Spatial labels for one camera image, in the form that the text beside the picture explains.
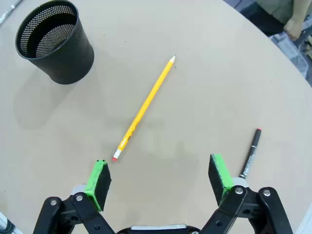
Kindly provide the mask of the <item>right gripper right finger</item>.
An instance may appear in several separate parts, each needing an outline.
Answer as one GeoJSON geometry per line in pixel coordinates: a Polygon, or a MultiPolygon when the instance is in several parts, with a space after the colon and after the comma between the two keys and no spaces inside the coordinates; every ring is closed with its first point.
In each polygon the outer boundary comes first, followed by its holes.
{"type": "Polygon", "coordinates": [[[200,233],[227,234],[237,218],[248,219],[256,234],[293,232],[274,188],[264,187],[254,192],[244,185],[236,185],[220,154],[210,155],[208,176],[218,208],[200,233]]]}

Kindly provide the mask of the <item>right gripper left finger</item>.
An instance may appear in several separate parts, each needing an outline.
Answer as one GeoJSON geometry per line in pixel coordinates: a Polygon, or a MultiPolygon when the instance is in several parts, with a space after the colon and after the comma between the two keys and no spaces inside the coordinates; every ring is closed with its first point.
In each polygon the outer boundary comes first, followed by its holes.
{"type": "Polygon", "coordinates": [[[108,163],[98,160],[82,192],[66,200],[51,196],[41,208],[33,233],[70,234],[74,227],[83,224],[89,234],[113,234],[114,231],[100,214],[111,183],[108,163]]]}

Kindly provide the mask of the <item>person's left hand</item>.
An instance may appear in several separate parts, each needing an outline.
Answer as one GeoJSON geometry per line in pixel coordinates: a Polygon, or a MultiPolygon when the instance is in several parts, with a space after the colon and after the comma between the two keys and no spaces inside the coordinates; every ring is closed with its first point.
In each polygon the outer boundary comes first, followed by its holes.
{"type": "Polygon", "coordinates": [[[292,41],[298,40],[303,27],[301,19],[290,18],[284,25],[284,32],[289,36],[292,41]]]}

